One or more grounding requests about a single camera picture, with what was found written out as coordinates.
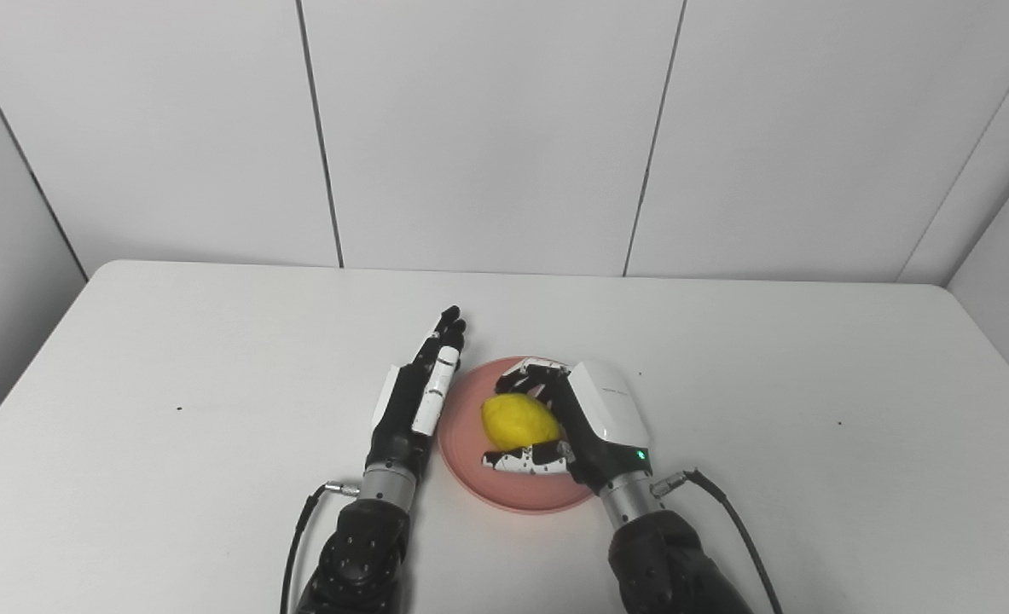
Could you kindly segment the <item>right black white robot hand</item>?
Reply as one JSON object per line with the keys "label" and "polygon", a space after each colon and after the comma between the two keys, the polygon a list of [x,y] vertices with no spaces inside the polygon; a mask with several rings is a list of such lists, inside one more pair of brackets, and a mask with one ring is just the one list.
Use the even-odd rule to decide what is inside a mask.
{"label": "right black white robot hand", "polygon": [[525,358],[502,374],[494,390],[534,392],[560,434],[546,443],[485,452],[484,466],[531,477],[567,473],[606,501],[659,508],[651,492],[651,434],[616,369],[597,361],[571,366]]}

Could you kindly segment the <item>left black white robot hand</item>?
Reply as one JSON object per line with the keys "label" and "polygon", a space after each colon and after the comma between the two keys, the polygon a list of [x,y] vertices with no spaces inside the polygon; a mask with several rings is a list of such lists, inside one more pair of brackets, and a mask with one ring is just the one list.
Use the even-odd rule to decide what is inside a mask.
{"label": "left black white robot hand", "polygon": [[393,382],[384,385],[382,413],[376,420],[365,466],[385,464],[399,467],[421,481],[431,455],[432,436],[414,429],[421,400],[437,364],[439,350],[465,345],[466,325],[457,304],[441,312],[433,330],[408,364],[398,367]]}

